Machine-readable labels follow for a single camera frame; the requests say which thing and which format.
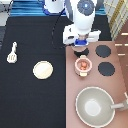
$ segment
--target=white bowl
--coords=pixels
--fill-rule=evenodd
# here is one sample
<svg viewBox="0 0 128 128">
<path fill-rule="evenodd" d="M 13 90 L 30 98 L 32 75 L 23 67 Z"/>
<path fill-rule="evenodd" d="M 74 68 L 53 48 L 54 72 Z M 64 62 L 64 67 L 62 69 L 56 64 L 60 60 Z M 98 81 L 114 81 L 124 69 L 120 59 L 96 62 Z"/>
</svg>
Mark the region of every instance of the white bowl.
<svg viewBox="0 0 128 128">
<path fill-rule="evenodd" d="M 99 87 L 87 87 L 76 98 L 76 111 L 80 119 L 91 127 L 105 127 L 114 118 L 112 97 Z"/>
</svg>

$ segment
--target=cooking surface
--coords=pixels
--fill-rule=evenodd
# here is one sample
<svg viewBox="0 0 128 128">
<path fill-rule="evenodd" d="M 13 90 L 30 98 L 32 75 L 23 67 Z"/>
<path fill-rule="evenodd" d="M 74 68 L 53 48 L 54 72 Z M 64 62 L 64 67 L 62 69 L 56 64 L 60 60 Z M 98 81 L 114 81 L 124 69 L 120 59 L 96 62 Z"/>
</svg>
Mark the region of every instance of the cooking surface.
<svg viewBox="0 0 128 128">
<path fill-rule="evenodd" d="M 111 55 L 106 58 L 97 56 L 95 50 L 99 45 L 107 45 L 111 48 Z M 92 61 L 92 70 L 85 78 L 81 78 L 75 73 L 74 63 L 77 57 L 71 47 L 66 48 L 66 128 L 90 128 L 80 120 L 75 110 L 76 96 L 88 86 L 97 86 L 104 89 L 112 96 L 115 103 L 125 99 L 126 88 L 114 42 L 90 43 L 88 48 L 90 52 L 87 57 Z M 98 71 L 98 65 L 101 62 L 110 62 L 115 67 L 115 73 L 109 77 L 101 75 Z M 113 121 L 105 128 L 127 128 L 127 120 L 128 111 L 116 111 Z"/>
</svg>

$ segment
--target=small bowl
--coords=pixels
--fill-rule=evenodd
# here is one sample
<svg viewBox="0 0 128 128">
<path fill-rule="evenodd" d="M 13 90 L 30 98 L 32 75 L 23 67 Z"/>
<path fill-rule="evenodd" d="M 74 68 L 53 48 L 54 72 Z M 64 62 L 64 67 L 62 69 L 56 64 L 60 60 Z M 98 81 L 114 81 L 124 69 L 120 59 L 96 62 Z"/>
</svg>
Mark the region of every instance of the small bowl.
<svg viewBox="0 0 128 128">
<path fill-rule="evenodd" d="M 86 62 L 87 64 L 87 68 L 86 70 L 81 70 L 80 66 L 81 66 L 81 62 Z M 75 72 L 82 77 L 87 76 L 87 74 L 89 74 L 89 72 L 92 69 L 92 62 L 85 56 L 85 55 L 81 55 L 80 58 L 78 58 L 75 62 Z"/>
</svg>

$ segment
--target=black burner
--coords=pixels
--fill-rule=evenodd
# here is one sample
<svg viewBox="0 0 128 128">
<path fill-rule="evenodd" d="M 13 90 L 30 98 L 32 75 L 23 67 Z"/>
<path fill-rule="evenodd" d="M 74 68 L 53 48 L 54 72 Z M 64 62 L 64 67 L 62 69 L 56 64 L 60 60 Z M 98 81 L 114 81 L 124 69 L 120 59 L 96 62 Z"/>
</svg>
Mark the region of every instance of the black burner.
<svg viewBox="0 0 128 128">
<path fill-rule="evenodd" d="M 102 62 L 98 66 L 100 74 L 103 76 L 112 76 L 115 72 L 114 66 L 109 62 Z"/>
<path fill-rule="evenodd" d="M 99 45 L 96 48 L 96 54 L 102 58 L 105 58 L 111 54 L 111 49 L 106 45 Z"/>
</svg>

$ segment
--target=black cable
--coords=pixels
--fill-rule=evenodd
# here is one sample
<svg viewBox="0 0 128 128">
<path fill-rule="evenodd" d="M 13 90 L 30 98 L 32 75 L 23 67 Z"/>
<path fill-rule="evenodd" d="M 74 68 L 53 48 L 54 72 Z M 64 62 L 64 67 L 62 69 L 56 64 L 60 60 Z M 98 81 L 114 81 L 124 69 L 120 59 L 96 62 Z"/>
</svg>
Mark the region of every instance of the black cable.
<svg viewBox="0 0 128 128">
<path fill-rule="evenodd" d="M 11 5 L 12 2 L 13 2 L 13 0 L 11 0 L 11 2 L 9 3 L 7 13 L 9 13 L 9 10 L 11 10 L 11 9 L 10 9 L 10 5 Z"/>
<path fill-rule="evenodd" d="M 0 1 L 0 3 L 4 6 L 4 10 L 3 10 L 3 11 L 1 11 L 0 13 L 7 11 L 7 9 L 6 9 L 5 5 L 4 5 L 1 1 Z"/>
<path fill-rule="evenodd" d="M 55 24 L 54 24 L 54 26 L 53 26 L 53 29 L 52 29 L 52 45 L 53 45 L 53 48 L 54 48 L 54 49 L 62 49 L 62 48 L 65 48 L 65 47 L 67 46 L 67 45 L 64 45 L 64 46 L 62 46 L 62 47 L 56 48 L 56 47 L 54 46 L 54 43 L 53 43 L 54 31 L 55 31 L 56 25 L 57 25 L 57 23 L 58 23 L 58 21 L 59 21 L 59 18 L 60 18 L 61 15 L 63 14 L 64 10 L 65 10 L 65 9 L 63 9 L 63 10 L 60 12 L 60 15 L 58 16 L 58 18 L 57 18 L 57 20 L 56 20 L 56 22 L 55 22 Z"/>
<path fill-rule="evenodd" d="M 11 10 L 11 9 L 10 9 L 10 5 L 11 5 L 12 1 L 13 1 L 13 0 L 11 0 L 11 2 L 9 3 L 8 9 L 6 9 L 5 5 L 0 1 L 1 4 L 4 6 L 4 9 L 5 9 L 5 10 L 1 11 L 0 13 L 2 13 L 2 12 L 7 12 L 7 14 L 9 15 L 9 10 Z"/>
</svg>

